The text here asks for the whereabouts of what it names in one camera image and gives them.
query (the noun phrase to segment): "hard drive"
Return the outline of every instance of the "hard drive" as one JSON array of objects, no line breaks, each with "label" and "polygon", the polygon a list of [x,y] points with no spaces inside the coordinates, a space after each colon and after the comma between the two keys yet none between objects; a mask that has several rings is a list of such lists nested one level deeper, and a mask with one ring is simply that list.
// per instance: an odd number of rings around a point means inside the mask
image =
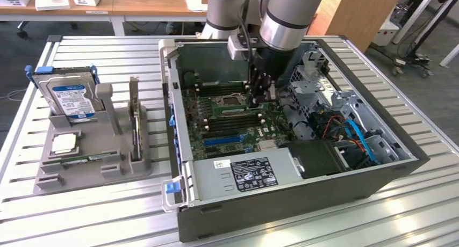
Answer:
[{"label": "hard drive", "polygon": [[97,72],[95,68],[55,68],[36,72],[32,76],[35,85],[41,91],[55,115],[67,115],[69,122],[84,122],[95,119],[95,112],[104,106],[95,96]]}]

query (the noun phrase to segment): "aluminum workbench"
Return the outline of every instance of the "aluminum workbench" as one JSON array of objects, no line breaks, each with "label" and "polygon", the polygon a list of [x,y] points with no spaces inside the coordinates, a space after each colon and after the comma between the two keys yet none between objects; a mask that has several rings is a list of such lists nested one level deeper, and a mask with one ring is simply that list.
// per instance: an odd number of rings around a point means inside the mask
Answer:
[{"label": "aluminum workbench", "polygon": [[[0,244],[7,246],[448,246],[459,244],[457,146],[439,131],[349,41],[323,37],[431,161],[368,199],[205,240],[177,241],[176,214],[164,213],[160,182],[171,176],[157,41],[163,37],[63,37],[48,42],[39,66],[93,63],[113,83],[113,103],[128,101],[129,76],[140,79],[148,107],[152,174],[148,178],[55,195],[32,195],[49,125],[33,85],[0,152]],[[341,88],[347,81],[333,67]]]}]

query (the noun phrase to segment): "blue cable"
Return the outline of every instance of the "blue cable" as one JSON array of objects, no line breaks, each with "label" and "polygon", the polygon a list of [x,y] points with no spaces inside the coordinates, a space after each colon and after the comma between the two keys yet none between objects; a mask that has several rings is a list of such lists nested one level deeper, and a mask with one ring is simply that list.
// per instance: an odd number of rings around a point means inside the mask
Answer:
[{"label": "blue cable", "polygon": [[[357,126],[356,123],[355,123],[352,120],[349,120],[349,119],[345,120],[345,122],[348,122],[348,123],[351,124],[353,130],[355,130],[356,133],[357,133],[357,136],[359,136],[361,145],[364,146],[364,148],[365,148],[365,150],[367,150],[367,153],[368,153],[368,156],[369,156],[371,161],[373,161],[373,162],[376,162],[376,163],[379,164],[379,162],[377,162],[376,159],[375,159],[373,152],[371,151],[371,149],[369,149],[369,147],[368,147],[368,145],[367,145],[367,143],[365,143],[365,138],[364,138],[364,136],[363,136],[363,134],[361,134],[361,132],[360,132],[359,126]],[[345,132],[347,132],[348,135],[351,135],[351,131],[349,131],[348,128],[345,128]]]}]

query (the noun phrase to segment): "green circuit board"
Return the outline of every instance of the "green circuit board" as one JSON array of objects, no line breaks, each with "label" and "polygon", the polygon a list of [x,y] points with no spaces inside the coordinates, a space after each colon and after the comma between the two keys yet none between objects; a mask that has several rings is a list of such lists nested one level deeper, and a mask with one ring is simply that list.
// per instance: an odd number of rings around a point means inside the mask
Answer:
[{"label": "green circuit board", "polygon": [[[279,111],[279,105],[275,102],[263,103],[257,108],[249,109],[245,105],[245,94],[201,97],[189,90],[183,92],[183,99],[195,160],[260,151],[256,145],[260,141],[272,140],[279,146],[293,140],[287,118],[283,111]],[[208,121],[212,119],[240,119],[240,117],[249,115],[260,120],[256,126],[239,128],[237,123],[235,123],[233,127],[223,127],[224,130],[208,131]],[[220,133],[224,136],[208,137],[211,134],[217,135]],[[237,142],[211,145],[204,143],[208,140],[235,139],[237,137],[240,139]]]}]

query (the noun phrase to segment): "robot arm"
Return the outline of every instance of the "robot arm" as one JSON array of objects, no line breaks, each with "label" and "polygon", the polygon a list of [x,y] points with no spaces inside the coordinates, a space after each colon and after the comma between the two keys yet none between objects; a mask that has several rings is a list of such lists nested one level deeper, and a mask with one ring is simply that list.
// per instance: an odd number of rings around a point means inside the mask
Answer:
[{"label": "robot arm", "polygon": [[[251,86],[249,105],[256,107],[259,103],[269,101],[273,92],[275,81],[284,73],[293,50],[299,47],[303,36],[321,0],[263,0],[268,2],[264,18],[260,27],[260,34],[256,36],[256,49],[252,58],[245,57],[249,62],[248,83]],[[244,0],[209,0],[207,13],[207,30],[203,35],[212,35],[207,38],[227,38],[228,50],[232,58],[241,56],[235,51],[244,52],[251,45],[247,39],[235,37],[240,25],[237,12],[241,9]]]}]

